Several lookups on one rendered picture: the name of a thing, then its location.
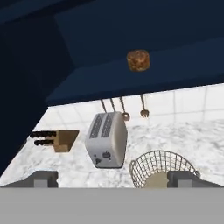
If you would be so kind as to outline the hanging brass spoon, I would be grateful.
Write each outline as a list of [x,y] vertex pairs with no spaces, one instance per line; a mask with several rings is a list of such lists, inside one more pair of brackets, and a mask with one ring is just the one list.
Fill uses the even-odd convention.
[[119,100],[120,100],[120,103],[122,105],[122,116],[123,116],[123,119],[125,121],[128,121],[130,119],[130,114],[125,110],[123,98],[120,97]]

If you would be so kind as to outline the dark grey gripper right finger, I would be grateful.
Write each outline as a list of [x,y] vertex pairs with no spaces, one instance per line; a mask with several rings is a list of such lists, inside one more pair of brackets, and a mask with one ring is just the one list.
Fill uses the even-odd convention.
[[171,188],[193,188],[193,187],[222,188],[222,185],[201,179],[200,177],[194,175],[190,171],[168,171],[167,178],[168,178],[167,186]]

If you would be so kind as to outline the wooden knife block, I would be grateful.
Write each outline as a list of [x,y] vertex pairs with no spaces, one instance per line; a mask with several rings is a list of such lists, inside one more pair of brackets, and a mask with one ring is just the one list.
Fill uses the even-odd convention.
[[63,153],[71,150],[79,133],[78,130],[41,130],[33,131],[30,137],[36,137],[34,144],[37,146],[52,146],[55,152]]

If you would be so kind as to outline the brown bread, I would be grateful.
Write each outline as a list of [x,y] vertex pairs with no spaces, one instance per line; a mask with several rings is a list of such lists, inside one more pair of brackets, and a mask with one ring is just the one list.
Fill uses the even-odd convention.
[[129,69],[133,72],[143,72],[151,66],[151,56],[145,50],[133,50],[127,54]]

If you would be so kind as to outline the dark blue wall cabinet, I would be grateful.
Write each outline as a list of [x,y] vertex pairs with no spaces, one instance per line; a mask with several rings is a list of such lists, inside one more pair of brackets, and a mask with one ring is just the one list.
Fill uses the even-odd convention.
[[0,0],[0,176],[50,106],[222,82],[224,0]]

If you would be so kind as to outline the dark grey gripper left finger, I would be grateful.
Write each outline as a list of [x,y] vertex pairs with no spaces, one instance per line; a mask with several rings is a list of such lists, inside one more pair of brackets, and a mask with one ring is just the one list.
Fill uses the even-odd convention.
[[57,171],[35,171],[25,179],[9,183],[5,187],[58,188]]

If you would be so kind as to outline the hanging brass fork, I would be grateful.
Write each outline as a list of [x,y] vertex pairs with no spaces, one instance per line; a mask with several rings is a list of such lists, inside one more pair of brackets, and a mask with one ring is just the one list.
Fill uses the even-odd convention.
[[145,108],[145,103],[144,103],[144,95],[141,94],[140,95],[141,97],[141,102],[142,102],[142,106],[143,106],[143,109],[140,111],[140,114],[143,118],[147,118],[149,116],[149,110]]

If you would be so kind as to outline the white toaster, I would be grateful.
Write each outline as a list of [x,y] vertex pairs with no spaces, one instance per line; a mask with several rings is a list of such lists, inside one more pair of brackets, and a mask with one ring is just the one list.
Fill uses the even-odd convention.
[[85,139],[85,147],[94,166],[99,169],[123,167],[128,131],[121,112],[94,116]]

